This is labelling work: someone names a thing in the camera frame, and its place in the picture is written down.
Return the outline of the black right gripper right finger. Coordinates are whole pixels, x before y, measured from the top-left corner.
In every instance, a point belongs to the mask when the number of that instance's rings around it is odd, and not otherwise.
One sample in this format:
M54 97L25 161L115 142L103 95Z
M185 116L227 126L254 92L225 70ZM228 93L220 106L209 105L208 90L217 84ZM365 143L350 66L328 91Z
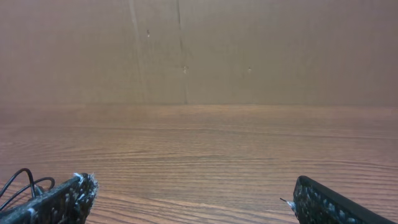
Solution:
M293 200L283 200L300 224L394 224L321 183L301 175Z

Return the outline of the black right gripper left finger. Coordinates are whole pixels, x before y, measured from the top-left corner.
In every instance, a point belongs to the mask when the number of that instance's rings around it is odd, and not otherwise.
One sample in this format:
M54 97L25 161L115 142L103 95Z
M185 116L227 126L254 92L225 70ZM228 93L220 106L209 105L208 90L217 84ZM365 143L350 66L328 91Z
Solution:
M75 173L26 203L1 212L1 224L85 224L98 193L93 174Z

